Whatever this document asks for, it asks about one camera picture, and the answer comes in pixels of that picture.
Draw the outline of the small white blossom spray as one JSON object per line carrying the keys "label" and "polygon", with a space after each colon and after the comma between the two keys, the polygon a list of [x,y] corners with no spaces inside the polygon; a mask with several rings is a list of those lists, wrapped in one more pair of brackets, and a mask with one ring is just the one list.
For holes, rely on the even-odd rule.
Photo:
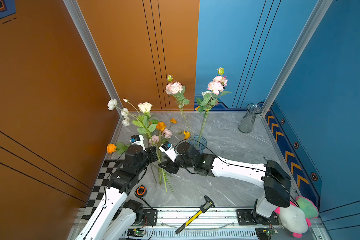
{"label": "small white blossom spray", "polygon": [[122,124],[124,126],[128,127],[131,123],[135,126],[141,126],[141,124],[139,124],[138,117],[136,115],[130,113],[127,108],[120,108],[118,106],[118,101],[116,99],[110,99],[109,102],[107,103],[107,106],[108,106],[109,111],[112,111],[114,109],[117,109],[120,111],[121,116],[124,118],[122,120]]}

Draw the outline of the pink peony spray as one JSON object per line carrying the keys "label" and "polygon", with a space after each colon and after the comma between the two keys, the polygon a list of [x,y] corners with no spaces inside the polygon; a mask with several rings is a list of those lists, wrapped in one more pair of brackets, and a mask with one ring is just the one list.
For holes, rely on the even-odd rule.
{"label": "pink peony spray", "polygon": [[197,103],[199,105],[197,111],[199,113],[203,113],[203,121],[200,129],[198,141],[202,139],[211,109],[216,105],[218,105],[220,97],[231,93],[225,90],[226,86],[228,85],[228,79],[226,76],[224,76],[225,73],[224,68],[220,67],[217,69],[217,71],[218,71],[218,75],[214,77],[210,83],[208,83],[207,90],[202,92],[203,98],[202,99],[197,98]]}
{"label": "pink peony spray", "polygon": [[165,92],[169,95],[175,98],[175,101],[178,105],[178,108],[181,112],[182,117],[184,118],[185,122],[186,122],[186,126],[189,130],[189,132],[191,132],[191,127],[189,125],[187,116],[184,112],[184,106],[188,105],[190,103],[190,100],[187,99],[184,96],[186,87],[184,87],[181,83],[176,82],[174,80],[174,77],[172,75],[167,75],[167,81],[169,82],[166,85],[166,89]]}

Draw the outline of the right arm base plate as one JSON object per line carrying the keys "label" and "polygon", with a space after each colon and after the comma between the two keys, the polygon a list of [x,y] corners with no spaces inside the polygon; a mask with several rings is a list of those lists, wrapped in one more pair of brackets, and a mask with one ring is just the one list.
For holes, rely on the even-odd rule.
{"label": "right arm base plate", "polygon": [[278,226],[280,224],[279,218],[275,212],[272,213],[269,219],[262,216],[254,217],[253,209],[238,209],[236,210],[238,223],[240,226]]}

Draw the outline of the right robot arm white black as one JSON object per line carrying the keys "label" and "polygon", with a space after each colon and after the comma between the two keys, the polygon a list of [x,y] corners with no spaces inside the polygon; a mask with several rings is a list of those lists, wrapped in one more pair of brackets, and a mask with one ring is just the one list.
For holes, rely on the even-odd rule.
{"label": "right robot arm white black", "polygon": [[275,161],[266,164],[249,164],[224,159],[214,154],[200,154],[187,142],[173,146],[164,142],[159,150],[165,154],[165,162],[159,167],[170,174],[180,168],[193,169],[203,177],[225,177],[251,183],[263,189],[251,212],[255,224],[265,225],[279,208],[288,208],[291,199],[291,177]]}

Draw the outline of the cream rose with leaves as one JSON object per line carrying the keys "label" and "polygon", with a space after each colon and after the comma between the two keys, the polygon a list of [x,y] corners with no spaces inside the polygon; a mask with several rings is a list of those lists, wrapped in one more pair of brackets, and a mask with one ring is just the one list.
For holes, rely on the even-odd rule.
{"label": "cream rose with leaves", "polygon": [[138,117],[139,124],[141,124],[141,126],[136,126],[138,135],[143,135],[144,140],[148,142],[149,147],[151,147],[151,145],[149,144],[149,139],[156,131],[156,124],[153,124],[153,120],[157,120],[155,116],[151,114],[151,109],[152,109],[152,104],[148,102],[144,102],[138,104],[137,107],[135,108],[136,112],[132,113]]}

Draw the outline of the purple blue glass vase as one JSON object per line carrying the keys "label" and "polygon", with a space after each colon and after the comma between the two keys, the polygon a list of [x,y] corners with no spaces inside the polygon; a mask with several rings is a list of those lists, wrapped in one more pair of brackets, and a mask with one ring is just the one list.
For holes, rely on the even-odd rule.
{"label": "purple blue glass vase", "polygon": [[194,146],[200,154],[203,153],[207,146],[207,140],[203,136],[192,136],[188,139],[188,143]]}

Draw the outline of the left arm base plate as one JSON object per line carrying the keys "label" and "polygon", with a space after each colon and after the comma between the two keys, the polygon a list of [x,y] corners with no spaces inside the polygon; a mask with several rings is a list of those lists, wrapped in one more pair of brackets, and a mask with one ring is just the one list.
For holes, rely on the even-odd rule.
{"label": "left arm base plate", "polygon": [[153,226],[156,226],[158,220],[158,210],[143,209],[134,213],[134,216],[135,221],[133,222],[133,226],[142,226],[146,223],[146,220]]}

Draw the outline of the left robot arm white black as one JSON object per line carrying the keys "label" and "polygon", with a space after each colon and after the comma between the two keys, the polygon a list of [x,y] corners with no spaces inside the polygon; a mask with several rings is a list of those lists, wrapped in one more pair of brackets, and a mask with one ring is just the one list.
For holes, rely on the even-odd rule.
{"label": "left robot arm white black", "polygon": [[118,240],[130,226],[139,223],[143,205],[126,199],[140,181],[141,172],[157,160],[155,146],[129,146],[125,159],[110,176],[98,207],[76,239]]}

